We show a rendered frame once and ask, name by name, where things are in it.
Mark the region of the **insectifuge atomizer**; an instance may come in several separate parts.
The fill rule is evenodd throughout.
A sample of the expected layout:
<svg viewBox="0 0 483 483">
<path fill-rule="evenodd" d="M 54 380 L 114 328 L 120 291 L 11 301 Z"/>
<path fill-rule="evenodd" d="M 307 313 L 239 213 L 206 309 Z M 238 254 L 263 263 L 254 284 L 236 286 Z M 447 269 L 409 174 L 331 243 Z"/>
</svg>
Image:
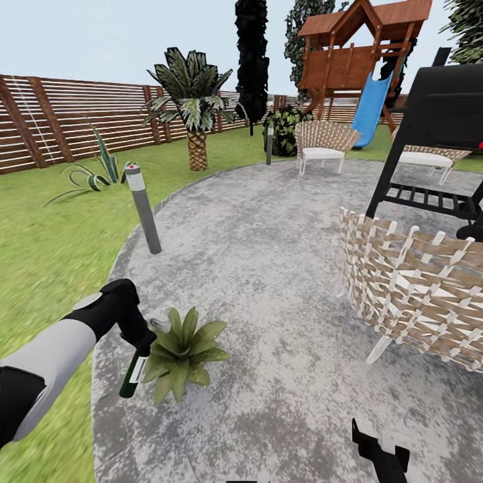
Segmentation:
<svg viewBox="0 0 483 483">
<path fill-rule="evenodd" d="M 119 392 L 122 398 L 131 398 L 136 391 L 140 376 L 145 376 L 144 366 L 148 362 L 148 356 L 144 351 L 136 348 L 135 355 L 133 355 L 132 362 L 129 365 L 128 371 L 123 376 L 123 385 Z"/>
</svg>

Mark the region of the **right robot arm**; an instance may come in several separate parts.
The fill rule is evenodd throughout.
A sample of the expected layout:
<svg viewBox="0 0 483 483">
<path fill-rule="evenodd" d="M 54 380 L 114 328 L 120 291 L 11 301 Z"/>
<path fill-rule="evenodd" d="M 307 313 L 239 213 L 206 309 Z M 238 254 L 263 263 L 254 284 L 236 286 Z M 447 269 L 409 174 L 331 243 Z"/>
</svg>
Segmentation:
<svg viewBox="0 0 483 483">
<path fill-rule="evenodd" d="M 389 429 L 379 429 L 380 438 L 372 437 L 359 431 L 355 418 L 352 423 L 352 441 L 359 443 L 359 454 L 374 463 L 379 483 L 407 483 L 409 452 L 421 450 L 419 440 Z"/>
</svg>

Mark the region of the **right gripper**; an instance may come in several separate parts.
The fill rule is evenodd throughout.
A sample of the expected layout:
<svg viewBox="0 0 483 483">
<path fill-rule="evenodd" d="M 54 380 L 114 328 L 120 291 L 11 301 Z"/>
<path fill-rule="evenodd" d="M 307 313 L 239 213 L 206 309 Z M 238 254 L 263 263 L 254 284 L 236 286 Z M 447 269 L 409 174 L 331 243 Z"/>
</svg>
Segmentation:
<svg viewBox="0 0 483 483">
<path fill-rule="evenodd" d="M 359 431 L 355 418 L 352 418 L 352 441 L 359 443 L 359 454 L 374 463 L 376 475 L 384 468 L 394 468 L 404 476 L 407 473 L 409 452 L 403 447 L 395 446 L 395 454 L 386 453 L 378 443 L 378 438 Z"/>
</svg>

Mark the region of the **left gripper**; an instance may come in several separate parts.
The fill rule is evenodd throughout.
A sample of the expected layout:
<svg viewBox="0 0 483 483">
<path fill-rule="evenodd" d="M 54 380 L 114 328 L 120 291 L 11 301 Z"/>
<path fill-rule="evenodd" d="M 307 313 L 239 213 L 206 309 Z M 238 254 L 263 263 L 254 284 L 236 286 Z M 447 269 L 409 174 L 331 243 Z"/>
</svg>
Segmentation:
<svg viewBox="0 0 483 483">
<path fill-rule="evenodd" d="M 137 321 L 134 321 L 131 325 L 120 327 L 120 336 L 123 340 L 132 344 L 140 351 L 144 351 L 147 356 L 150 355 L 150 344 L 158 338 L 154 331 L 148 329 L 144 316 L 138 317 Z"/>
</svg>

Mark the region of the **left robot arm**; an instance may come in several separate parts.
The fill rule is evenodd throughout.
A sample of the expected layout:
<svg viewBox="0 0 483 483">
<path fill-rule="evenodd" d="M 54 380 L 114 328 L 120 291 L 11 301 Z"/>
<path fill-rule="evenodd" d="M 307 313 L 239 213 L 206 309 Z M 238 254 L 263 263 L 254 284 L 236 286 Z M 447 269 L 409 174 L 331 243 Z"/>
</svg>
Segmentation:
<svg viewBox="0 0 483 483">
<path fill-rule="evenodd" d="M 150 344 L 158 338 L 151 327 L 169 332 L 171 322 L 155 312 L 143 316 L 139 304 L 130 279 L 108 282 L 41 336 L 0 360 L 0 449 L 34 430 L 89 352 L 116 323 L 123 340 L 150 355 Z"/>
</svg>

